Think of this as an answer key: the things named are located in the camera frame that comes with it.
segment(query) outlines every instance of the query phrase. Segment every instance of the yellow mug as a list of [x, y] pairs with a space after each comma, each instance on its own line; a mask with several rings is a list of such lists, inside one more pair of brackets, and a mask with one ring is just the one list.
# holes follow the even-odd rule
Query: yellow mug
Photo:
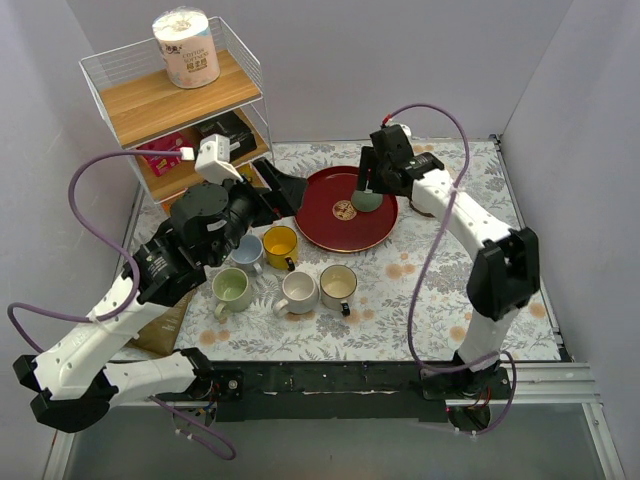
[[289, 227], [270, 228], [262, 239], [267, 261], [272, 267], [293, 272], [298, 261], [298, 236]]

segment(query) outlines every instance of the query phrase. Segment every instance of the round red tray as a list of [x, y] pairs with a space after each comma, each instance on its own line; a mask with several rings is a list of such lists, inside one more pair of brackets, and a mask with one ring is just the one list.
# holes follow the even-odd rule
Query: round red tray
[[300, 232], [317, 246], [332, 252], [360, 252], [389, 236], [398, 218], [398, 202], [384, 195], [373, 212], [358, 212], [351, 195], [358, 180], [357, 167], [330, 167], [309, 177], [302, 208], [296, 215]]

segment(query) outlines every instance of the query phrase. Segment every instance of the white wall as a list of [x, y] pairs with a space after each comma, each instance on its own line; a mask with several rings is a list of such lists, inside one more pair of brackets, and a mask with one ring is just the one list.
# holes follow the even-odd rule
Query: white wall
[[[91, 48], [63, 0], [0, 2], [0, 305], [15, 300], [84, 314], [108, 288], [116, 257], [69, 211], [70, 176], [115, 143], [93, 105], [77, 60]], [[87, 172], [79, 199], [104, 232], [122, 238], [135, 181], [120, 161]], [[22, 315], [44, 346], [70, 327]], [[53, 430], [33, 419], [33, 393], [11, 364], [32, 353], [0, 321], [0, 477], [40, 478]]]
[[[96, 51], [151, 36], [173, 0], [67, 0]], [[193, 0], [262, 62], [276, 140], [366, 138], [406, 103], [502, 133], [571, 0]], [[424, 112], [416, 133], [457, 135]]]
[[628, 478], [640, 478], [640, 2], [580, 0], [504, 134], [570, 351], [587, 360]]

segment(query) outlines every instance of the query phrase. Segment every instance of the mug rim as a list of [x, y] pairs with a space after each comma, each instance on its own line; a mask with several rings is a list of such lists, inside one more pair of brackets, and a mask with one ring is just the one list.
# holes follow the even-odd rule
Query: mug rim
[[[244, 285], [244, 290], [242, 290], [242, 293], [240, 295], [238, 295], [236, 298], [234, 298], [233, 300], [225, 300], [224, 298], [220, 298], [218, 296], [218, 294], [216, 293], [216, 289], [214, 287], [214, 285], [216, 284], [216, 280], [218, 279], [218, 277], [220, 275], [222, 275], [224, 272], [228, 272], [230, 270], [236, 270], [240, 273], [242, 273], [242, 275], [244, 276], [245, 279], [245, 285]], [[245, 272], [244, 270], [242, 270], [241, 268], [238, 267], [228, 267], [225, 268], [224, 270], [219, 271], [215, 277], [213, 277], [213, 280], [211, 281], [211, 291], [213, 292], [213, 296], [216, 297], [216, 299], [219, 302], [235, 302], [236, 300], [238, 300], [242, 295], [244, 295], [245, 293], [247, 293], [247, 289], [249, 288], [249, 276], [247, 275], [247, 272]]]
[[[328, 294], [327, 291], [322, 286], [322, 277], [324, 276], [325, 273], [327, 273], [327, 270], [329, 270], [331, 267], [344, 267], [344, 268], [346, 268], [347, 270], [349, 270], [353, 274], [353, 278], [355, 278], [356, 283], [353, 286], [353, 290], [351, 290], [349, 295], [345, 295], [343, 297], [334, 297], [333, 295]], [[320, 274], [320, 282], [319, 282], [319, 284], [320, 284], [320, 290], [322, 290], [322, 293], [324, 293], [327, 297], [333, 298], [334, 300], [344, 300], [345, 298], [349, 298], [351, 295], [353, 295], [355, 293], [355, 291], [358, 289], [358, 276], [356, 275], [356, 272], [353, 271], [353, 269], [347, 267], [346, 265], [342, 265], [340, 263], [336, 263], [334, 265], [329, 265], [327, 268], [325, 268], [322, 271], [322, 273]]]
[[[294, 273], [302, 274], [302, 275], [306, 275], [306, 276], [311, 280], [311, 282], [313, 283], [314, 288], [311, 290], [311, 292], [309, 293], [309, 295], [307, 295], [307, 296], [306, 296], [306, 297], [304, 297], [304, 298], [292, 298], [292, 297], [291, 297], [291, 295], [289, 295], [287, 292], [285, 292], [285, 291], [284, 291], [284, 284], [285, 284], [285, 282], [287, 281], [287, 278], [289, 278], [289, 277], [290, 277], [291, 275], [293, 275]], [[299, 271], [299, 270], [296, 270], [296, 271], [293, 271], [293, 272], [288, 273], [288, 274], [287, 274], [287, 276], [286, 276], [286, 277], [284, 277], [284, 279], [282, 280], [282, 293], [284, 294], [285, 298], [286, 298], [288, 301], [304, 302], [304, 301], [306, 301], [306, 300], [309, 300], [309, 299], [313, 296], [313, 292], [314, 292], [314, 290], [315, 290], [315, 286], [316, 286], [316, 281], [313, 279], [313, 277], [312, 277], [311, 275], [309, 275], [307, 272], [301, 272], [301, 271]]]
[[[266, 244], [267, 235], [269, 235], [269, 232], [276, 230], [277, 228], [285, 228], [287, 230], [291, 230], [291, 232], [293, 233], [293, 238], [295, 239], [295, 241], [293, 242], [293, 246], [286, 253], [273, 253], [271, 250], [267, 248], [267, 244]], [[265, 232], [264, 236], [262, 237], [262, 245], [264, 247], [265, 252], [267, 252], [269, 255], [273, 255], [274, 257], [286, 257], [291, 252], [293, 252], [298, 246], [298, 234], [291, 227], [288, 227], [286, 225], [276, 225], [275, 227], [271, 227], [269, 230]]]
[[236, 252], [238, 250], [238, 248], [240, 248], [240, 245], [238, 244], [238, 248], [235, 248], [233, 250], [231, 250], [231, 260], [233, 260], [234, 262], [236, 262], [239, 265], [252, 265], [254, 264], [256, 261], [260, 260], [262, 258], [262, 255], [264, 254], [264, 245], [262, 245], [262, 241], [260, 240], [260, 237], [258, 237], [257, 235], [253, 235], [252, 233], [247, 233], [245, 234], [242, 238], [245, 237], [253, 237], [256, 240], [258, 240], [258, 244], [260, 245], [260, 252], [256, 255], [256, 257], [253, 260], [250, 261], [246, 261], [246, 262], [241, 262], [239, 260], [236, 260], [236, 258], [234, 257], [234, 252]]

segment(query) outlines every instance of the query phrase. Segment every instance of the floral tablecloth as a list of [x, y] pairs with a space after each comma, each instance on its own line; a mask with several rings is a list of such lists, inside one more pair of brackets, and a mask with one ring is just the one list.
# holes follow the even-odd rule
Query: floral tablecloth
[[[433, 151], [452, 175], [462, 167], [462, 144], [456, 141], [413, 141], [414, 150]], [[286, 173], [308, 177], [332, 165], [357, 165], [364, 143], [296, 143], [275, 146], [276, 166]], [[472, 166], [463, 187], [500, 220], [518, 225], [492, 142], [472, 142]], [[218, 321], [210, 280], [219, 269], [208, 269], [209, 281], [193, 297], [176, 348], [197, 346], [212, 360], [409, 360], [407, 311], [418, 272], [438, 223], [409, 208], [399, 198], [398, 222], [378, 246], [355, 254], [320, 250], [300, 237], [300, 266], [315, 278], [335, 263], [351, 267], [358, 275], [358, 291], [350, 317], [322, 304], [306, 315], [276, 318], [272, 305], [281, 298], [280, 284], [287, 272], [267, 267], [253, 277], [255, 296], [248, 310]], [[166, 217], [159, 206], [145, 199], [130, 250], [147, 241]], [[292, 226], [293, 219], [281, 222]], [[267, 227], [254, 229], [261, 235]], [[230, 260], [221, 268], [231, 265]], [[449, 360], [462, 342], [471, 317], [465, 287], [471, 261], [447, 233], [427, 274], [415, 317], [416, 348], [426, 360]], [[518, 315], [504, 347], [520, 360], [557, 360], [547, 310], [540, 294]], [[145, 358], [133, 349], [121, 358]]]

